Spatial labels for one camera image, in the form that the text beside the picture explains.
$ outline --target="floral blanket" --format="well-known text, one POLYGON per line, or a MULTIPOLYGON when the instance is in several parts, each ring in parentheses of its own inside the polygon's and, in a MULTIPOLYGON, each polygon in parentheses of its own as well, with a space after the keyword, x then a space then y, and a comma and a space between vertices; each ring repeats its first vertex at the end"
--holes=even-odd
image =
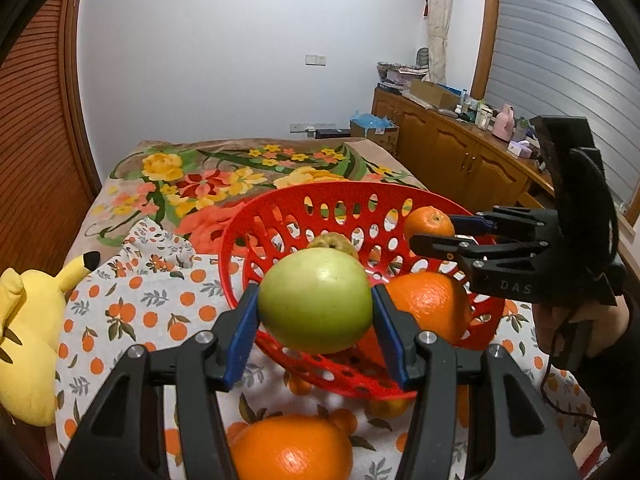
POLYGON ((217 254, 226 224, 254 196, 293 184, 375 180, 422 187, 366 139, 143 142, 104 183, 68 258, 100 251, 105 261, 144 217, 217 254))

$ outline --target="red plastic basket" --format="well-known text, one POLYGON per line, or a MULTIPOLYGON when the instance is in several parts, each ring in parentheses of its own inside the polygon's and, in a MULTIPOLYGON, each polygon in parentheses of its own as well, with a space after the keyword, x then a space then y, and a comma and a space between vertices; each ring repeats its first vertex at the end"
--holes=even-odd
MULTIPOLYGON (((415 272, 419 267, 444 272, 465 283, 455 263, 416 256, 402 235, 409 211, 429 205, 447 214, 470 214, 439 195, 398 184, 319 182, 260 195, 238 212, 223 233, 219 265, 226 298, 231 307, 238 306, 239 298, 232 290, 229 271, 234 252, 245 254, 241 273, 245 288, 249 282, 260 283, 275 262, 304 249, 322 232, 337 232, 352 238, 358 229, 364 236, 358 255, 372 285, 415 272)), ((479 244, 494 243, 491 237, 476 240, 479 244)), ((460 346, 484 350, 494 338, 504 300, 476 294, 470 294, 469 299, 474 320, 460 346)), ((258 331, 256 343, 289 372, 345 397, 399 399, 413 395, 400 390, 386 370, 355 348, 329 356, 308 355, 283 348, 262 330, 258 331)))

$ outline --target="wooden wardrobe door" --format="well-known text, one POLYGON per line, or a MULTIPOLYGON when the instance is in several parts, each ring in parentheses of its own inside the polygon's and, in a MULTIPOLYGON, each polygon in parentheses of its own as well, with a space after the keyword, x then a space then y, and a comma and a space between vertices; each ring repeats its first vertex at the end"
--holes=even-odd
POLYGON ((99 180, 76 77, 79 0, 48 0, 0 68, 0 272, 63 265, 99 180))

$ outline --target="cabinet handle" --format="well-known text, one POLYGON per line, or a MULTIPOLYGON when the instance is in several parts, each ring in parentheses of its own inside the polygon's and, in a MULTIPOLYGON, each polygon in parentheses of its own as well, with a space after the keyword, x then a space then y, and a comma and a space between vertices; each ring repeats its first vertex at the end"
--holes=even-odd
POLYGON ((476 158, 474 156, 471 157, 471 164, 469 165, 469 169, 466 170, 466 174, 471 173, 471 168, 474 166, 474 162, 476 161, 476 158))

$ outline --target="cardboard box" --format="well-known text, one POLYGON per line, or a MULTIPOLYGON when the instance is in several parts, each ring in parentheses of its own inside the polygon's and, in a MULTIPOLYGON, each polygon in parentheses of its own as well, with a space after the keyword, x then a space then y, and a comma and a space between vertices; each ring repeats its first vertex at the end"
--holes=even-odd
POLYGON ((411 94, 428 102, 430 105, 435 106, 438 110, 440 108, 455 110, 456 105, 460 102, 460 96, 455 95, 446 88, 429 81, 415 79, 411 82, 410 91, 411 94))
POLYGON ((396 156, 396 145, 398 144, 399 133, 400 128, 395 125, 393 128, 386 128, 384 130, 376 130, 375 128, 365 130, 359 124, 351 121, 351 137, 369 139, 371 142, 387 150, 393 156, 396 156))

